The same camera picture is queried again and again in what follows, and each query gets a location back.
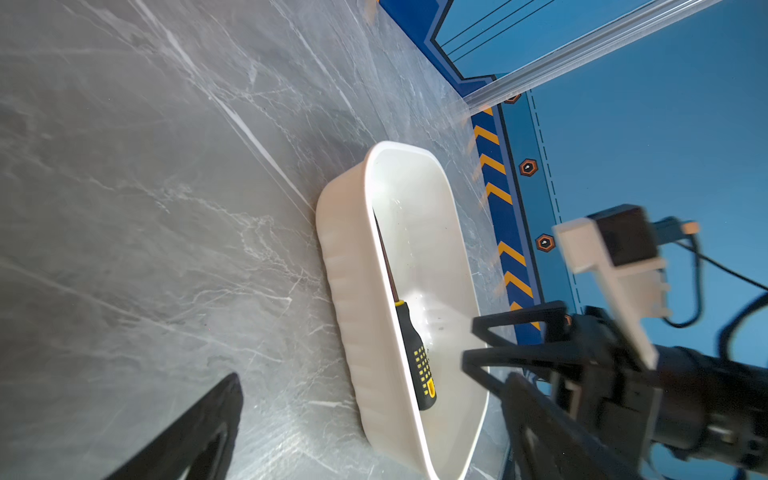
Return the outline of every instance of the white plastic container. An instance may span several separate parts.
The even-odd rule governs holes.
[[[373,212],[392,276],[429,352],[437,402],[416,406]],[[488,392],[461,371],[485,344],[470,333],[475,288],[445,172],[434,155],[394,142],[337,177],[317,204],[333,305],[374,449],[431,480],[464,478]]]

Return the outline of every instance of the orange hexagon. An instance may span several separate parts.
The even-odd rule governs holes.
[[[541,235],[536,239],[536,248],[542,252],[551,252],[554,248],[554,237],[552,235]]]
[[[520,164],[520,175],[523,177],[533,177],[533,174],[538,172],[538,162],[532,158],[526,158],[523,163]]]

